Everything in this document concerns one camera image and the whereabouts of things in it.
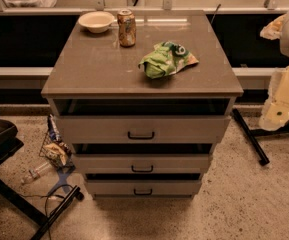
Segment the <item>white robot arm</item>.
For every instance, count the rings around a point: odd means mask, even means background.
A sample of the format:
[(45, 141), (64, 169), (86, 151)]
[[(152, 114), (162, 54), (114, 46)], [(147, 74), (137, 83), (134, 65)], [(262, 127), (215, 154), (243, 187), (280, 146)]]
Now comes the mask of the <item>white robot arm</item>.
[[(265, 26), (260, 36), (269, 40), (280, 40), (280, 52), (289, 58), (289, 10)], [(275, 131), (289, 122), (289, 65), (276, 70), (270, 80), (259, 126), (266, 131)]]

